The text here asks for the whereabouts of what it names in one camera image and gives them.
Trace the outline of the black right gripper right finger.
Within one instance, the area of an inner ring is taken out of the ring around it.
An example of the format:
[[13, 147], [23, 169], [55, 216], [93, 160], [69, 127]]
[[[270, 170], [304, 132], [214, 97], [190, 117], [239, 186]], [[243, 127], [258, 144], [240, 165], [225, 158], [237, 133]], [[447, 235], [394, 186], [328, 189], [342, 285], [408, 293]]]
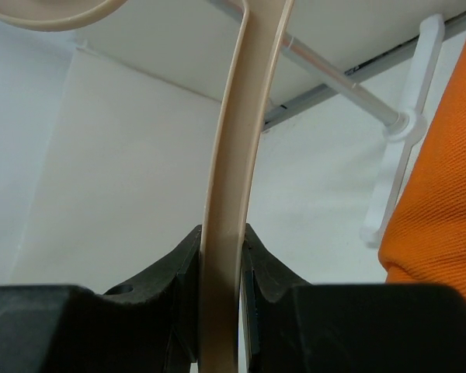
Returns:
[[242, 316], [249, 372], [303, 367], [293, 289], [308, 282], [278, 260], [251, 225], [242, 247]]

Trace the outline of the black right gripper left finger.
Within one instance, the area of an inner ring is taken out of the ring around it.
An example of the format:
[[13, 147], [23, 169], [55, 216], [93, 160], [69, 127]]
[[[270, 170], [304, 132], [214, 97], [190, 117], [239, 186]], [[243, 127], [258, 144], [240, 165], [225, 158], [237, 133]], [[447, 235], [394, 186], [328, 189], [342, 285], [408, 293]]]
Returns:
[[197, 362], [201, 226], [170, 253], [103, 294], [127, 320], [119, 336], [130, 343], [114, 372], [189, 372]]

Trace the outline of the orange trousers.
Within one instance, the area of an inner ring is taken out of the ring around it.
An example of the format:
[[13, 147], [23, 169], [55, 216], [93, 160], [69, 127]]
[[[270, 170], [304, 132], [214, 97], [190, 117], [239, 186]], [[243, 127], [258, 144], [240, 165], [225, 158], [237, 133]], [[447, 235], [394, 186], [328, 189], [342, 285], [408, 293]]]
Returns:
[[388, 281], [466, 291], [466, 42], [379, 250]]

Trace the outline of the wooden clothes hanger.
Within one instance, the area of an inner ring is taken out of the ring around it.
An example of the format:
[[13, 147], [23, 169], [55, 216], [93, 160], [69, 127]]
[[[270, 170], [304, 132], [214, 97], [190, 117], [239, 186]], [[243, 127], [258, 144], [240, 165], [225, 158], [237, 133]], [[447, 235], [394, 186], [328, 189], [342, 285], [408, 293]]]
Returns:
[[[211, 159], [200, 236], [197, 364], [238, 369], [242, 245], [259, 136], [290, 1], [239, 1], [240, 30]], [[125, 309], [74, 285], [0, 286], [0, 372], [114, 372]]]

